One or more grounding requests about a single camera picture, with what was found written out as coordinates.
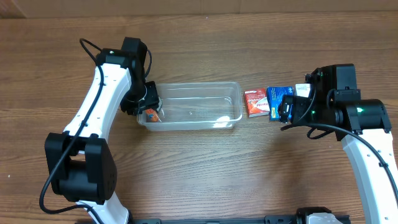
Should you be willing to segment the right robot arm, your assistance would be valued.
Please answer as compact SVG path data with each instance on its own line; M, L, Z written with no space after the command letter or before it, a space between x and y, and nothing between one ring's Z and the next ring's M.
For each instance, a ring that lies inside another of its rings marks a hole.
M305 81L308 96L282 97L282 129L307 126L321 131L317 138L335 133L351 163L366 223L397 223L397 163L386 107L362 99L352 63L317 68Z

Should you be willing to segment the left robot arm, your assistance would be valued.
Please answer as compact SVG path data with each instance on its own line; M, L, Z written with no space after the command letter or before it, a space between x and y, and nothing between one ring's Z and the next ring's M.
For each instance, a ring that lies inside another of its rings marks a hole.
M63 132L49 133L45 140L49 176L39 196L43 212L83 208L95 223L133 223L115 192L118 173L108 138L117 110L132 116L160 111L156 85L146 80L150 54L133 37L125 37L120 49L88 53L95 64L93 83Z

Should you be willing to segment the orange tablet tube white cap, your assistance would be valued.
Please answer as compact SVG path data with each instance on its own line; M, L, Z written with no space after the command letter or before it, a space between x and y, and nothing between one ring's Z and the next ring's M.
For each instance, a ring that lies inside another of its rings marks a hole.
M147 109L147 110L145 110L145 112L146 112L147 119L149 122L151 122L151 123L160 122L160 118L159 118L159 115L157 114L156 110Z

